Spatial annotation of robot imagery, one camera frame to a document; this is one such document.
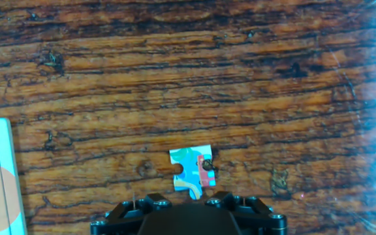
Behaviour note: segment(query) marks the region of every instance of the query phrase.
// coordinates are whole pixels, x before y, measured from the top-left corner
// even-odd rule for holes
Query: wood grain surface
[[[174,192],[211,144],[217,187],[290,234],[376,232],[376,1],[0,0],[0,117],[29,234],[89,234]]]

